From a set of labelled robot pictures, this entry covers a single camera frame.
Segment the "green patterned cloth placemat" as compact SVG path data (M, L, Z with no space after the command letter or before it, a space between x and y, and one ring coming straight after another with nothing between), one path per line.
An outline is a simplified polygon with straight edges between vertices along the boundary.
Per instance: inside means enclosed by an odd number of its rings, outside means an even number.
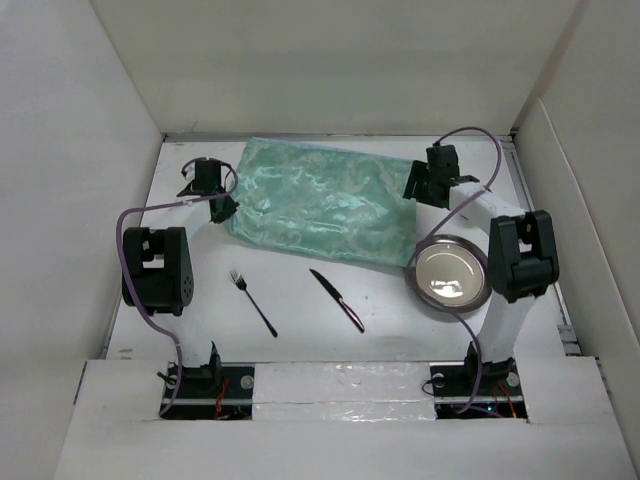
M231 235L257 247L402 267L416 243L408 160L252 138L236 168Z

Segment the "round plate with dark rim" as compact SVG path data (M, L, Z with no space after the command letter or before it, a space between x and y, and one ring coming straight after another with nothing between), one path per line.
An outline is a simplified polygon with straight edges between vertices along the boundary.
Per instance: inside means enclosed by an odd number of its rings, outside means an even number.
M440 311L477 310L492 293L486 254L473 242L456 235L434 235L419 247L408 276L416 294Z

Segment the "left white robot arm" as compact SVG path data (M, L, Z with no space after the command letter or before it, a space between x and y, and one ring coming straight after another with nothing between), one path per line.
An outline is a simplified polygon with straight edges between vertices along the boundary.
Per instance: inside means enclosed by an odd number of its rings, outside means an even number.
M116 221L116 248L125 303L176 348L176 366L167 380L188 382L201 396L222 387L215 344L183 320L195 293L189 240L204 226L220 224L236 212L232 193L238 186L234 168L221 160L198 157L181 169L187 181L169 203L129 208Z

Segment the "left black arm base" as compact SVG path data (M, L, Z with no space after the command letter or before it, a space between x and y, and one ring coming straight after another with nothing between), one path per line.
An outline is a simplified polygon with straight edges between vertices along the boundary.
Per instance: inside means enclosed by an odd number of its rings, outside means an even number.
M164 384L160 417L164 420L243 421L253 416L255 365L223 363L212 375L205 367L185 368L176 399L174 392L177 367L159 373Z

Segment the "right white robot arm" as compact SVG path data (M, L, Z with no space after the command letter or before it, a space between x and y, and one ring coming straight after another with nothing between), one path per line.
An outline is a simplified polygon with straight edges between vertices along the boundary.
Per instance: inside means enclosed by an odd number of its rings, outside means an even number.
M525 211L477 178L461 175L454 146L436 143L426 154L425 162L412 164L403 197L462 213L489 238L487 280L493 295L462 369L465 387L483 394L508 375L529 311L559 278L553 222L548 212Z

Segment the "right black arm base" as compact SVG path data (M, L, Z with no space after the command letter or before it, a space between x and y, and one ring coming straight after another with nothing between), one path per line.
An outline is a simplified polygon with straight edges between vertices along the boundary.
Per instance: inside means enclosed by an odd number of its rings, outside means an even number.
M506 373L484 376L475 389L476 369L462 361L432 362L422 391L433 399L437 420L527 419L527 409L515 365Z

